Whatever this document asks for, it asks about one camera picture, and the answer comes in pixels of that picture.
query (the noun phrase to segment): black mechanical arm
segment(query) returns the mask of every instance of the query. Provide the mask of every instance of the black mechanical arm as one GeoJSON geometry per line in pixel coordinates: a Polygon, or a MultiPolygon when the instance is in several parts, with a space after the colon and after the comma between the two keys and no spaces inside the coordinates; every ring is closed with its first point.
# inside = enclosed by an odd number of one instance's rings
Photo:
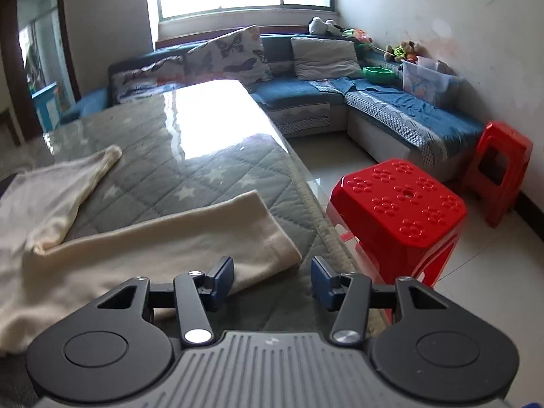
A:
{"type": "Polygon", "coordinates": [[[217,339],[206,311],[232,286],[229,257],[170,284],[132,278],[32,342],[36,406],[506,406],[519,356],[496,328],[410,277],[373,285],[316,257],[311,279],[321,305],[338,311],[326,339],[237,331],[217,339]],[[154,308],[176,309],[176,342],[152,324],[154,308]],[[394,314],[376,338],[365,336],[370,308],[394,314]]]}

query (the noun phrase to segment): red plastic stool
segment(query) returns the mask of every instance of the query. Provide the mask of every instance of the red plastic stool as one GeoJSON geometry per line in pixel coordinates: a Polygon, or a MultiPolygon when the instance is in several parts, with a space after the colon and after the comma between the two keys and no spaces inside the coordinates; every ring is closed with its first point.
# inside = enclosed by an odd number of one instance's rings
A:
{"type": "Polygon", "coordinates": [[[420,280],[430,287],[452,254],[467,213],[459,196],[401,159],[344,176],[331,204],[385,283],[423,274],[420,280]]]}
{"type": "Polygon", "coordinates": [[[464,174],[461,189],[469,187],[484,199],[488,205],[486,221],[491,227],[497,227],[503,215],[516,202],[531,152],[532,141],[506,123],[492,121],[483,131],[476,155],[464,174]],[[500,185],[491,181],[479,169],[488,150],[495,150],[508,158],[500,185]]]}

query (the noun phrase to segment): wall stain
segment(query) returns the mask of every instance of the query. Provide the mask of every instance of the wall stain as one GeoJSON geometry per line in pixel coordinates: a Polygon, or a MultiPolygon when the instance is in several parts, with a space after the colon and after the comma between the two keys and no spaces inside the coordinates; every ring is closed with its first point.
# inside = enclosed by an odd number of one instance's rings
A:
{"type": "Polygon", "coordinates": [[[485,7],[489,7],[492,4],[496,3],[497,1],[499,1],[499,0],[489,0],[487,3],[485,3],[485,7]]]}
{"type": "Polygon", "coordinates": [[[433,35],[421,42],[431,53],[439,53],[444,57],[458,58],[462,55],[461,46],[453,38],[433,35]]]}

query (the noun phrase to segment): metal screw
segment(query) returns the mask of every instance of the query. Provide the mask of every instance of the metal screw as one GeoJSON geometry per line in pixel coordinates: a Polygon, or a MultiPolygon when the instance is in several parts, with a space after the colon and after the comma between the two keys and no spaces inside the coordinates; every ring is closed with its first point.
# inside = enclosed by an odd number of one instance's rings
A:
{"type": "Polygon", "coordinates": [[[183,337],[192,344],[203,344],[211,339],[211,333],[207,329],[195,328],[190,329],[183,337]]]}
{"type": "Polygon", "coordinates": [[[339,344],[354,344],[361,340],[361,335],[352,329],[339,329],[333,334],[333,339],[339,344]]]}

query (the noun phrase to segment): sofa base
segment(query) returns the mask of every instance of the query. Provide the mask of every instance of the sofa base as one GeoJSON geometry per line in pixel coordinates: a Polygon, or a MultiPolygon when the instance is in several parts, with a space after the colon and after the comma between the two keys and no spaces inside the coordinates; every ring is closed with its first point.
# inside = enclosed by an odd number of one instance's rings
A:
{"type": "MultiPolygon", "coordinates": [[[[380,163],[391,158],[401,158],[424,169],[420,151],[367,121],[360,111],[353,107],[348,107],[347,111],[347,134],[380,163]]],[[[438,181],[450,181],[461,176],[472,154],[473,151],[462,152],[435,165],[432,169],[424,170],[438,181]]]]}
{"type": "Polygon", "coordinates": [[[284,110],[265,110],[265,112],[286,138],[340,132],[347,127],[347,106],[345,104],[332,106],[330,104],[316,104],[284,110]],[[292,130],[293,124],[297,125],[298,130],[287,133],[286,130],[292,130]]]}

